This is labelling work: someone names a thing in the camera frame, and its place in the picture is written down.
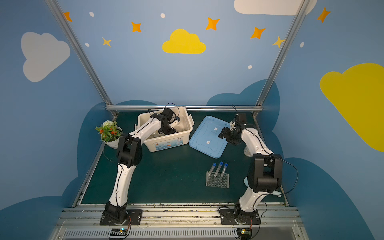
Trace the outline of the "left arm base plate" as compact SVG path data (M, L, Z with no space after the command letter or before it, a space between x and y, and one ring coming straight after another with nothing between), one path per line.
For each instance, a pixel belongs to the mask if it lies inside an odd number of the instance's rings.
M100 220L101 226L138 226L142 219L142 210L118 210L116 213L104 210Z

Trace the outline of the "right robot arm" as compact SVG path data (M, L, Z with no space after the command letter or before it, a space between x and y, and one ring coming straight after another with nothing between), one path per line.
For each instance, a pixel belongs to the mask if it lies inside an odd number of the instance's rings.
M263 198L278 190L282 183L283 163L263 142L255 125L249 124L245 113L237 113L220 139L236 146L245 143L252 155L248 170L248 187L239 199L240 213L253 213Z

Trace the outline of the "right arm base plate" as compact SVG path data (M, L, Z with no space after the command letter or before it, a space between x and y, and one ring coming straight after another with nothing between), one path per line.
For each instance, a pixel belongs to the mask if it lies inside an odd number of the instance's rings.
M240 208L229 209L220 207L218 209L222 225L255 225L261 222L259 212L245 212Z

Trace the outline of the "light blue plastic lid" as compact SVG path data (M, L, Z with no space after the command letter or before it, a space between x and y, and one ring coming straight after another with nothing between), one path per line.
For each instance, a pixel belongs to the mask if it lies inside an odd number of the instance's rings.
M229 127L228 122L206 116L189 140L189 146L211 158L218 159L228 144L226 139L219 138L219 134L223 128Z

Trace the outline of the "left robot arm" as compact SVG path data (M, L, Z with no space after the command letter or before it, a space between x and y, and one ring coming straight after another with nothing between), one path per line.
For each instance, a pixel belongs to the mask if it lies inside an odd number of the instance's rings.
M128 202L128 190L133 173L143 157L142 145L155 132L171 135L176 133L175 126L180 121L179 115L170 108L161 113L152 113L147 122L129 134L123 134L118 145L118 173L109 201L105 209L118 212Z

